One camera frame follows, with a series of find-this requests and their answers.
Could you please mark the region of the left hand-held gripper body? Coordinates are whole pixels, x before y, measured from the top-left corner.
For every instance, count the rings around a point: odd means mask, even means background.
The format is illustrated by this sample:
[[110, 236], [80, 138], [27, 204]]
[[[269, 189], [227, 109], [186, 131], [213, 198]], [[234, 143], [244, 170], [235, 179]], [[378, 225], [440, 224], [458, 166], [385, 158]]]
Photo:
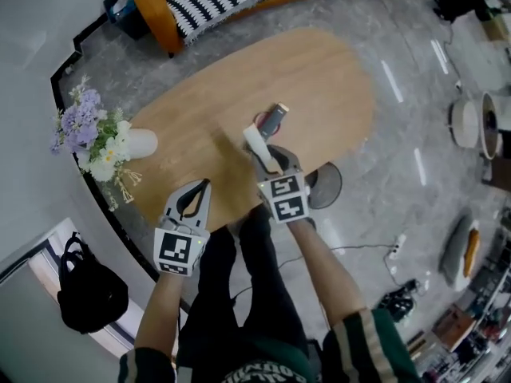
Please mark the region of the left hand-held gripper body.
[[155, 229], [153, 261], [160, 272], [191, 277], [210, 238], [203, 220], [163, 220]]

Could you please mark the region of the white rectangular remote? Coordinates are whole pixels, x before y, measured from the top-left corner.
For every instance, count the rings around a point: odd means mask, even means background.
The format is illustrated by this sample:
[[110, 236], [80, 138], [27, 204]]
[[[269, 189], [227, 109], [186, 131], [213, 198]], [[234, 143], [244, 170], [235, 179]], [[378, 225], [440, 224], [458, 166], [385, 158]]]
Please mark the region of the white rectangular remote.
[[270, 171], [273, 156], [269, 152], [266, 142], [261, 136], [257, 126], [255, 124], [250, 124], [243, 130], [243, 135], [252, 153], [257, 156], [261, 165], [264, 166], [267, 171]]

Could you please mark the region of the dark round trash bin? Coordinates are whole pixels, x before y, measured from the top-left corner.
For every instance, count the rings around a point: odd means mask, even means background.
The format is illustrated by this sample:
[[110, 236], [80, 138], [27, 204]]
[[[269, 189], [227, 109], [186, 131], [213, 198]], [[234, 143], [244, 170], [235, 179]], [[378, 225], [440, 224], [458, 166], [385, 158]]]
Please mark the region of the dark round trash bin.
[[337, 166], [331, 162], [306, 175], [305, 180], [311, 190], [308, 204], [315, 210], [331, 206], [343, 188], [342, 175]]

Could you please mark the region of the dark phone-like device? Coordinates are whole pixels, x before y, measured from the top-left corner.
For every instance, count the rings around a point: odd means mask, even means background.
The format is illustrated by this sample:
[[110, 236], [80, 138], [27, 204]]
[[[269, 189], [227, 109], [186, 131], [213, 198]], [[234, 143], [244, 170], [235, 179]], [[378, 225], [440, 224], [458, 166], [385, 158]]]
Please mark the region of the dark phone-like device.
[[264, 140], [268, 140], [270, 138], [270, 134], [272, 133], [274, 127], [277, 124], [282, 123], [283, 118], [288, 114], [289, 108], [283, 103], [274, 104], [268, 111], [268, 117], [264, 121], [263, 125], [258, 128], [261, 136]]

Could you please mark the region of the pink round coaster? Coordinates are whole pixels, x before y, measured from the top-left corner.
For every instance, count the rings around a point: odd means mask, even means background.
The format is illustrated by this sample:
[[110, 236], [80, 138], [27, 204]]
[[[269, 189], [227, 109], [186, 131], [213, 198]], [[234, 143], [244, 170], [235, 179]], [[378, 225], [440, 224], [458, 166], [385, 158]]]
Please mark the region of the pink round coaster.
[[[268, 112], [257, 113], [254, 117], [253, 122], [257, 126], [257, 128], [260, 128], [263, 125], [264, 121], [267, 119], [267, 117], [268, 117]], [[269, 136], [270, 137], [274, 136], [280, 130], [280, 127], [281, 127], [281, 125], [277, 124]]]

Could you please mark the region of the person's right forearm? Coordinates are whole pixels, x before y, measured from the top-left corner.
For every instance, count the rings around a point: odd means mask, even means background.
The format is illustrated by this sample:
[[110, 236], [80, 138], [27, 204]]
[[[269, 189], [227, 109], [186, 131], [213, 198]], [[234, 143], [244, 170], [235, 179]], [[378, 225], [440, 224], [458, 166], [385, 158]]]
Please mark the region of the person's right forearm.
[[306, 263], [330, 327], [366, 309], [361, 290], [316, 229], [305, 219], [287, 224]]

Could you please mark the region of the person's left forearm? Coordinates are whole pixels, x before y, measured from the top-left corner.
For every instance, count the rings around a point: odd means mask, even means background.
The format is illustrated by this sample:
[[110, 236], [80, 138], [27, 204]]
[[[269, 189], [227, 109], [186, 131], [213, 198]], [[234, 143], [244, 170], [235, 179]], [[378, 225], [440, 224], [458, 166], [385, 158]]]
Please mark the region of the person's left forearm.
[[183, 285], [182, 276], [169, 273], [160, 275], [135, 337], [136, 349], [154, 349], [171, 358]]

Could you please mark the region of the wooden coffee table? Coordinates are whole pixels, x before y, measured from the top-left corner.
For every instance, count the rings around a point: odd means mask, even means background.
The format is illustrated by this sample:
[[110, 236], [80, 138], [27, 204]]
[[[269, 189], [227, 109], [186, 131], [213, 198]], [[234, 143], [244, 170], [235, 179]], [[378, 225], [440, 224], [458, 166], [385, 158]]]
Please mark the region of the wooden coffee table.
[[141, 215], [156, 225], [169, 195], [194, 180], [212, 185], [208, 229], [236, 221], [259, 203], [244, 151], [244, 129], [275, 104], [288, 108], [271, 138], [305, 172], [355, 150], [370, 135], [376, 108], [357, 53], [325, 30], [299, 28], [239, 50], [180, 82], [133, 119], [158, 146], [129, 167]]

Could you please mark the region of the person's legs in black trousers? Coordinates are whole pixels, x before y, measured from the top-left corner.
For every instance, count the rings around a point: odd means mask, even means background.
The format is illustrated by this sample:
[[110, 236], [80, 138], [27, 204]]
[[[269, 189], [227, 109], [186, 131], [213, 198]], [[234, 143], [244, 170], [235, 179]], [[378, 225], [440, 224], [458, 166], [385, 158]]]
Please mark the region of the person's legs in black trousers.
[[[241, 253], [250, 285], [246, 318], [236, 318], [231, 275]], [[226, 380], [309, 383], [314, 374], [307, 338], [280, 274], [267, 209], [258, 206], [241, 221], [238, 235], [213, 232], [200, 260], [197, 294], [180, 331], [176, 363], [192, 382]]]

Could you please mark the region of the black backpack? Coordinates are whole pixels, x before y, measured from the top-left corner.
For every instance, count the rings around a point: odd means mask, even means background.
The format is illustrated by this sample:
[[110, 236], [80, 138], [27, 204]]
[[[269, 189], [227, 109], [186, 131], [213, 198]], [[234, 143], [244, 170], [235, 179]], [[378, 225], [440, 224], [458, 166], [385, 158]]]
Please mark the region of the black backpack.
[[91, 334], [116, 322], [128, 309], [129, 290], [101, 264], [75, 231], [65, 244], [58, 268], [57, 302], [63, 322], [80, 334]]

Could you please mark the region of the white power strip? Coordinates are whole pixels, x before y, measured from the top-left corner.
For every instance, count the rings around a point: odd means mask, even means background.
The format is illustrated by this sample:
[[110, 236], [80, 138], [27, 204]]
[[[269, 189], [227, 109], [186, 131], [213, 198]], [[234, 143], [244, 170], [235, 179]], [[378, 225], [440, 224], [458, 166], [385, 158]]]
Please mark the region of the white power strip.
[[399, 254], [400, 250], [402, 249], [405, 241], [406, 241], [405, 234], [400, 234], [397, 237], [396, 242], [395, 242], [394, 246], [391, 248], [390, 253], [389, 253], [390, 259], [395, 260], [398, 257], [398, 254]]

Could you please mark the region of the purple white flower bouquet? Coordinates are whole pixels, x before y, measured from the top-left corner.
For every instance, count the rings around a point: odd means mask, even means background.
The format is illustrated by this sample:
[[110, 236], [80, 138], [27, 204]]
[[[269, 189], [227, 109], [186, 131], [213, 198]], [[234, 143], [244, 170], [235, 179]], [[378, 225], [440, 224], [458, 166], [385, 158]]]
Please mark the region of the purple white flower bouquet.
[[119, 108], [107, 110], [100, 93], [83, 76], [70, 91], [72, 103], [58, 109], [54, 117], [52, 154], [67, 150], [76, 158], [80, 173], [101, 184], [112, 184], [121, 193], [124, 203], [134, 201], [125, 185], [141, 182], [142, 175], [125, 166], [132, 159], [129, 151], [129, 131], [132, 127]]

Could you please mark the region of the person's green sweatshirt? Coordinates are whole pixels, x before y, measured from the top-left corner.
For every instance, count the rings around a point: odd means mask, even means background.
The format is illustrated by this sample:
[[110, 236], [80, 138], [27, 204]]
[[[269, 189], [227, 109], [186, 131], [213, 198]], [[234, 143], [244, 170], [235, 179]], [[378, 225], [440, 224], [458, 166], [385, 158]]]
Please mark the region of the person's green sweatshirt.
[[[323, 341], [323, 383], [421, 383], [387, 310], [360, 310]], [[133, 349], [120, 360], [118, 383], [317, 383], [307, 356], [287, 343], [241, 334], [220, 349], [196, 347], [173, 364], [161, 351]]]

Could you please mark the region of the small orange pillow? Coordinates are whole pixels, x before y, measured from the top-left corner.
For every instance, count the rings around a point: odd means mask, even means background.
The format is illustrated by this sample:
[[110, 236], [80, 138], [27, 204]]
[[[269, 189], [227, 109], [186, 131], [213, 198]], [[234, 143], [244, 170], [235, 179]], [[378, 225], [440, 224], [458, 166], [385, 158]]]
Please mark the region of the small orange pillow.
[[476, 254], [480, 247], [480, 235], [477, 229], [471, 229], [469, 232], [467, 249], [464, 256], [463, 275], [468, 278], [473, 270]]

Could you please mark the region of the dark wooden desk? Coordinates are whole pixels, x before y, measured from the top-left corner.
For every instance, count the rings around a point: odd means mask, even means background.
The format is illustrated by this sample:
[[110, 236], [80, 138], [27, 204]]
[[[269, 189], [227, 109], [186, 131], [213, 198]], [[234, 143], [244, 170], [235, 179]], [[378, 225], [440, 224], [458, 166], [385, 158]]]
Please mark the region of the dark wooden desk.
[[511, 158], [495, 156], [483, 159], [481, 182], [484, 185], [511, 193]]

